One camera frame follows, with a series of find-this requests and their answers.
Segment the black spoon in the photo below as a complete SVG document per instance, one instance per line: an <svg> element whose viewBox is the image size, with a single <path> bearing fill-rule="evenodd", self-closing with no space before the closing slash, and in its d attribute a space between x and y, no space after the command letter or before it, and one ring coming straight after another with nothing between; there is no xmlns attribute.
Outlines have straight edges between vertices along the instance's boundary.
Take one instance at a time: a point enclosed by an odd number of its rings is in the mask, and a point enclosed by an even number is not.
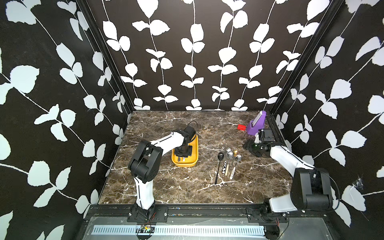
<svg viewBox="0 0 384 240"><path fill-rule="evenodd" d="M219 173L220 173L220 166L221 166L221 162L223 161L224 157L225 157L225 153L223 151L220 151L218 153L218 161L219 161L219 163L218 163L217 172L216 172L216 178L215 178L215 182L214 182L215 185L218 184L218 178L219 178Z"/></svg>

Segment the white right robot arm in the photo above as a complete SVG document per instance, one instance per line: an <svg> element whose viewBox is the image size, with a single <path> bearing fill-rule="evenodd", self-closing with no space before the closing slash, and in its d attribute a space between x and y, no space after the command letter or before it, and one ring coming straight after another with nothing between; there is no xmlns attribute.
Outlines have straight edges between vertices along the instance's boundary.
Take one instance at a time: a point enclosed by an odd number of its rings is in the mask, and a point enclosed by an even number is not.
<svg viewBox="0 0 384 240"><path fill-rule="evenodd" d="M292 177L292 186L288 194L269 199L273 213L294 211L330 212L333 210L331 177L325 169L307 164L286 146L277 142L258 143L247 140L243 148L251 154L261 157L263 154L282 165Z"/></svg>

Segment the black corner frame post left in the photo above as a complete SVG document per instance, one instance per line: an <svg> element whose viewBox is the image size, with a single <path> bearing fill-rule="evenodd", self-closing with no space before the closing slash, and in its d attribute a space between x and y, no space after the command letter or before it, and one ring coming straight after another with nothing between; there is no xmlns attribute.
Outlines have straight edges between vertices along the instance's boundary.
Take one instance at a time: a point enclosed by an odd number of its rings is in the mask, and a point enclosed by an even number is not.
<svg viewBox="0 0 384 240"><path fill-rule="evenodd" d="M117 87L119 88L121 94L123 95L123 97L126 101L125 105L128 108L128 114L131 114L132 112L135 111L133 102L131 101L131 98L128 94L127 88L125 87L123 81L120 78L120 74L119 74L119 71L117 69L117 66L116 66L116 64L115 64L115 62L111 56L111 53L110 53L108 46L107 46L107 43L105 42L105 40L103 38L103 34L102 34L100 28L98 27L98 24L96 23L96 20L92 14L91 8L90 8L87 1L79 0L76 2L79 5L81 12L84 14L85 20L90 27L91 34L93 36L95 44L99 48L99 50L100 50L100 52L104 58L104 61L106 62L106 64L110 68L110 70L112 72L112 77L115 80Z"/></svg>

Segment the white ribbed strip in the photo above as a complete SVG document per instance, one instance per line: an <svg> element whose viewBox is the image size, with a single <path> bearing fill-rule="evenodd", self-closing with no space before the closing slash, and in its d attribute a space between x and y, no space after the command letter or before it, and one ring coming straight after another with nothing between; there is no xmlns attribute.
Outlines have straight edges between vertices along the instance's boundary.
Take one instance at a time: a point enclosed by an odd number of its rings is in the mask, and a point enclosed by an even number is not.
<svg viewBox="0 0 384 240"><path fill-rule="evenodd" d="M187 226L170 225L155 226L151 235L137 235L136 225L95 225L92 236L200 236L200 237L249 237L261 238L265 236L263 226Z"/></svg>

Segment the black corner frame post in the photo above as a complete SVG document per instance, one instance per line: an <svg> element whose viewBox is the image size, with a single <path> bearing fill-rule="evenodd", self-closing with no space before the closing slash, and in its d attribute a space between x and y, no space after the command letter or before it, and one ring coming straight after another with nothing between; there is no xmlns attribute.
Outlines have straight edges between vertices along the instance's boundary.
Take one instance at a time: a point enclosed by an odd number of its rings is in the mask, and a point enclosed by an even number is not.
<svg viewBox="0 0 384 240"><path fill-rule="evenodd" d="M330 6L327 8L325 15L323 16L322 20L320 21L320 26L315 31L314 35L309 40L307 46L304 49L304 52L302 56L299 59L298 64L296 65L295 69L292 71L290 76L288 77L285 85L283 86L283 89L281 93L278 96L277 101L274 103L273 107L270 110L271 115L276 115L279 107L283 103L284 99L286 98L289 90L295 83L296 78L298 77L299 73L302 71L302 69L305 67L308 59L312 55L313 51L319 44L320 40L322 39L323 35L327 31L328 27L333 21L333 18L337 15L342 3L344 1L337 0L337 1L331 1Z"/></svg>
<svg viewBox="0 0 384 240"><path fill-rule="evenodd" d="M123 95L123 97L126 101L125 105L128 108L128 114L131 114L132 112L135 111L133 102L131 101L131 98L128 94L127 88L125 87L123 81L120 78L120 74L119 74L119 71L117 69L117 66L116 66L116 64L115 64L115 62L111 56L111 53L110 53L108 46L107 46L107 43L105 42L105 40L103 38L103 34L102 34L100 28L98 27L98 24L96 23L96 20L92 14L91 8L90 8L87 1L79 0L76 2L79 5L81 12L84 14L85 20L90 27L91 34L93 36L95 44L99 48L99 50L100 50L100 52L104 58L104 61L106 62L106 64L110 68L110 70L112 72L112 77L115 80L117 87L119 88L121 94Z"/></svg>

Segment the small red box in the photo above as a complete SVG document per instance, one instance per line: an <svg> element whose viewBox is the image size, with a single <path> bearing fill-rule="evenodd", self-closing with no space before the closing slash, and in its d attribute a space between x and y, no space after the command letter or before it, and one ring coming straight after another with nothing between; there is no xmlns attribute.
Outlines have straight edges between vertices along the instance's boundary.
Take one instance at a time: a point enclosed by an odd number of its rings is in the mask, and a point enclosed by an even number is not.
<svg viewBox="0 0 384 240"><path fill-rule="evenodd" d="M244 125L237 125L237 129L240 130L240 131L245 131L246 130L246 126Z"/></svg>

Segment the small circuit board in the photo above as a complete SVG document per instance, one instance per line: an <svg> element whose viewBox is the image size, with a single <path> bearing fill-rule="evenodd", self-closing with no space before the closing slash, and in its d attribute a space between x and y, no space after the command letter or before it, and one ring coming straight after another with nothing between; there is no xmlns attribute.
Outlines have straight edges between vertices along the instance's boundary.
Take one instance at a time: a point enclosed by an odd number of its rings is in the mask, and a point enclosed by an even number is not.
<svg viewBox="0 0 384 240"><path fill-rule="evenodd" d="M151 235L155 232L155 227L150 225L137 226L137 235Z"/></svg>

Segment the yellow storage box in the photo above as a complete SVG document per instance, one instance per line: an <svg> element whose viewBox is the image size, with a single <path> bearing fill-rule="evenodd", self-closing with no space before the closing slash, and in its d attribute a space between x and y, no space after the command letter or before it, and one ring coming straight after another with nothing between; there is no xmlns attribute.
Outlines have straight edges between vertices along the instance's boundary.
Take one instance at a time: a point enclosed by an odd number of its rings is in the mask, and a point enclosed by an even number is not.
<svg viewBox="0 0 384 240"><path fill-rule="evenodd" d="M199 159L199 138L195 134L187 146L181 146L172 150L172 162L177 167L190 168L196 165Z"/></svg>

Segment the black corner frame post right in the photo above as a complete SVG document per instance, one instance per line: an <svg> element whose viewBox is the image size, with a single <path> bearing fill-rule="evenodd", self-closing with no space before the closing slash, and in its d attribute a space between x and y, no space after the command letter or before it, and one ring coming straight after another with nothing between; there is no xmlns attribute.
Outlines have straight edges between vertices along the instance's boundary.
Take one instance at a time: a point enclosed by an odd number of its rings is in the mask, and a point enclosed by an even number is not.
<svg viewBox="0 0 384 240"><path fill-rule="evenodd" d="M279 107L283 103L284 99L286 98L289 90L295 83L296 78L298 77L299 73L302 71L302 69L305 67L308 59L312 55L313 51L319 44L320 40L322 39L323 35L327 31L328 27L333 21L333 18L337 15L342 3L344 1L337 0L337 1L331 1L330 6L327 8L325 15L323 16L322 20L320 21L320 26L315 31L314 35L309 40L307 46L304 49L304 52L302 56L299 59L298 64L296 65L295 69L292 71L290 76L288 77L285 85L283 86L283 89L281 93L278 96L277 101L274 103L273 107L270 110L271 115L276 115Z"/></svg>

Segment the black front rail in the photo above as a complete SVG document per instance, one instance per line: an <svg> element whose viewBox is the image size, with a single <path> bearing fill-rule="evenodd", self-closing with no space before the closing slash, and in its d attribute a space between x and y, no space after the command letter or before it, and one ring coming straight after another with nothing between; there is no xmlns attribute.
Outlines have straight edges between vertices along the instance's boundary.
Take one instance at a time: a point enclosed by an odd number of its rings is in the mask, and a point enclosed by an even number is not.
<svg viewBox="0 0 384 240"><path fill-rule="evenodd" d="M325 213L288 212L272 213L264 204L156 204L145 211L135 205L92 205L85 217L122 218L126 223L166 223L172 218L181 221L187 218L246 219L248 223L277 225L293 218L326 218Z"/></svg>

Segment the purple plastic stand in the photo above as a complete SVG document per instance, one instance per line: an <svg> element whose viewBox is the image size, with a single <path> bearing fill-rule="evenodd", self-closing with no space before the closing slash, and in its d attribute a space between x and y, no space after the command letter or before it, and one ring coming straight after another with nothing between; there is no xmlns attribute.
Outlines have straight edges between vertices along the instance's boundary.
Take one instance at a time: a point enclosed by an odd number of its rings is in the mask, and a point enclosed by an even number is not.
<svg viewBox="0 0 384 240"><path fill-rule="evenodd" d="M251 136L257 135L259 133L259 130L264 128L266 117L267 112L260 111L258 115L248 123L246 127L247 134Z"/></svg>

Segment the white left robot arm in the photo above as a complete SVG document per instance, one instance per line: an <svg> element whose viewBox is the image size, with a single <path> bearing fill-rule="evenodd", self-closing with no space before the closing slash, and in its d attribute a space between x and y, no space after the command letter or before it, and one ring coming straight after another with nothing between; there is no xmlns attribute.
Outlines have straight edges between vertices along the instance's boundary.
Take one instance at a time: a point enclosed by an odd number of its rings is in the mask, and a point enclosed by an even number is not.
<svg viewBox="0 0 384 240"><path fill-rule="evenodd" d="M142 140L138 144L129 169L136 183L136 204L141 210L148 211L155 204L153 180L159 172L162 157L170 152L177 167L193 167L199 159L198 143L196 130L187 126L158 140Z"/></svg>

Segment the silver spoon Doraemon white handle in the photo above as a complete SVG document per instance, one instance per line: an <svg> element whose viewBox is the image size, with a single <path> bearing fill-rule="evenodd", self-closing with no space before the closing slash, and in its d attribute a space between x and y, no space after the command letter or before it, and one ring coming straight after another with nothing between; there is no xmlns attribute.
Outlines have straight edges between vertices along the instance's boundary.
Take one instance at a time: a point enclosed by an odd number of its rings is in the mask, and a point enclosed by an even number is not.
<svg viewBox="0 0 384 240"><path fill-rule="evenodd" d="M231 162L232 162L233 158L234 158L234 152L233 151L228 151L227 152L227 159L225 161L225 166L223 168L224 176L228 175L228 172L229 172L229 169L230 169Z"/></svg>

